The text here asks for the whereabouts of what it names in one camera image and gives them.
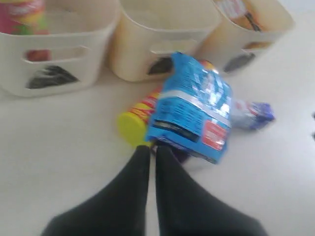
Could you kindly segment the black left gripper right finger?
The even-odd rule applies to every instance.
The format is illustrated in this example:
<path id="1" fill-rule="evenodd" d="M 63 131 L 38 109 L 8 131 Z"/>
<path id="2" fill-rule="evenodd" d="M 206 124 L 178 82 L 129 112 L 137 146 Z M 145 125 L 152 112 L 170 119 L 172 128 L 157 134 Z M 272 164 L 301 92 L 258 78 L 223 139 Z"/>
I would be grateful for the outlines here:
<path id="1" fill-rule="evenodd" d="M 199 185 L 170 148 L 156 152 L 156 199 L 161 236 L 266 236 L 261 223 Z"/>

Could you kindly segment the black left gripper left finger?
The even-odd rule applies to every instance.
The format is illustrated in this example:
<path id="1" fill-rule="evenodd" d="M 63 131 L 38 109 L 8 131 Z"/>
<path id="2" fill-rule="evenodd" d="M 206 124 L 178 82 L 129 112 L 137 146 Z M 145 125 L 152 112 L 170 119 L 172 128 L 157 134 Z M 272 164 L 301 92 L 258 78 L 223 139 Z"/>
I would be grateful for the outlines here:
<path id="1" fill-rule="evenodd" d="M 54 217 L 45 236 L 143 236 L 150 149 L 138 146 L 120 173 L 96 195 Z"/>

